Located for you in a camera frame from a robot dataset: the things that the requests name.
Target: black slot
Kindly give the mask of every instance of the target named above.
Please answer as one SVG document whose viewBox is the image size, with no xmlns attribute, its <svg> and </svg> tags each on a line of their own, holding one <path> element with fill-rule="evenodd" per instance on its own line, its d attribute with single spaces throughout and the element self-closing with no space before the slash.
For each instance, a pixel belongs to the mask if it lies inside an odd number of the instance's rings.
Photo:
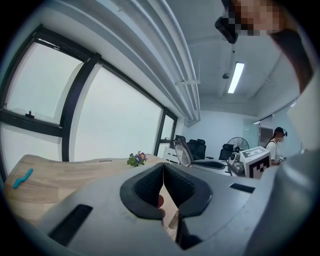
<svg viewBox="0 0 320 256">
<path fill-rule="evenodd" d="M 247 192 L 247 193 L 250 193 L 250 194 L 252 194 L 255 191 L 255 188 L 252 187 L 252 186 L 241 185 L 241 184 L 238 184 L 238 183 L 233 183 L 230 186 L 230 188 L 235 189 L 235 190 L 240 190 L 240 191 L 243 191 L 243 192 Z"/>
<path fill-rule="evenodd" d="M 67 246 L 78 229 L 92 211 L 92 207 L 79 204 L 64 220 L 49 234 L 49 237 L 62 246 Z"/>
</svg>

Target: desk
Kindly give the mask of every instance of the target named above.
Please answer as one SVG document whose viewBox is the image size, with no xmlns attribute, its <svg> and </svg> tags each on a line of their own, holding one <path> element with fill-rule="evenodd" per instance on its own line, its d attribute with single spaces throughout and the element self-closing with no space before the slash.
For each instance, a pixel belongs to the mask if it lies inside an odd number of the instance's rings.
<svg viewBox="0 0 320 256">
<path fill-rule="evenodd" d="M 157 156 L 147 154 L 146 165 L 167 162 Z M 33 172 L 18 188 L 15 181 L 33 168 Z M 127 158 L 106 158 L 82 162 L 59 162 L 36 155 L 25 155 L 13 168 L 4 184 L 4 196 L 12 212 L 37 225 L 45 213 L 64 200 L 71 193 L 91 181 L 102 177 L 111 177 L 134 167 L 127 165 Z M 169 228 L 169 223 L 178 208 L 172 201 L 165 186 L 160 195 L 164 198 L 161 209 L 165 211 L 163 226 L 169 236 L 175 240 L 177 227 Z"/>
</svg>

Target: ceiling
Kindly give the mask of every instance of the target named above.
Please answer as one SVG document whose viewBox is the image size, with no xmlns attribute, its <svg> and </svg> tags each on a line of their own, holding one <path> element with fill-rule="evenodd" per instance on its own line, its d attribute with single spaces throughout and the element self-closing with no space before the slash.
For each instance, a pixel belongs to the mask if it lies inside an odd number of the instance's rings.
<svg viewBox="0 0 320 256">
<path fill-rule="evenodd" d="M 167 0 L 186 39 L 203 97 L 228 99 L 236 62 L 245 64 L 233 102 L 254 97 L 276 65 L 280 50 L 269 36 L 239 36 L 228 43 L 215 28 L 223 13 L 221 0 Z M 229 73 L 229 79 L 223 79 Z"/>
</svg>

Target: teal object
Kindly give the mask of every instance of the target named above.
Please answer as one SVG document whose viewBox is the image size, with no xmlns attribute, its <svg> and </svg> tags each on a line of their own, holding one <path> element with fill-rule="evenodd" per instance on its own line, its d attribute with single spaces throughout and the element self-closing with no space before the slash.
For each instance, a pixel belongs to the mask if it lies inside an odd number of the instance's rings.
<svg viewBox="0 0 320 256">
<path fill-rule="evenodd" d="M 15 183 L 13 184 L 13 188 L 16 189 L 17 187 L 19 187 L 19 185 L 22 183 L 22 182 L 25 182 L 29 176 L 32 174 L 32 172 L 34 171 L 34 169 L 29 169 L 26 174 L 24 175 L 24 177 L 22 178 L 17 178 Z"/>
</svg>

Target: table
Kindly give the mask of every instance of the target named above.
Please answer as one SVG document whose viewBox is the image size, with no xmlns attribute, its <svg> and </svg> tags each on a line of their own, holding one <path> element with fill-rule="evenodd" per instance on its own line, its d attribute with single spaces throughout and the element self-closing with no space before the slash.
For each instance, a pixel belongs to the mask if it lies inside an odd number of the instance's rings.
<svg viewBox="0 0 320 256">
<path fill-rule="evenodd" d="M 157 156 L 147 154 L 146 165 L 167 162 Z M 30 177 L 16 189 L 13 188 L 18 178 L 25 176 L 33 168 Z M 120 172 L 134 168 L 127 165 L 127 158 L 94 159 L 82 162 L 59 162 L 48 160 L 36 155 L 25 155 L 16 164 L 4 183 L 4 196 L 12 212 L 37 226 L 45 213 L 64 200 L 71 193 L 86 184 L 102 178 L 117 175 Z M 165 211 L 163 227 L 169 236 L 175 240 L 177 227 L 169 224 L 175 217 L 178 208 L 172 201 L 166 187 L 160 191 Z"/>
</svg>

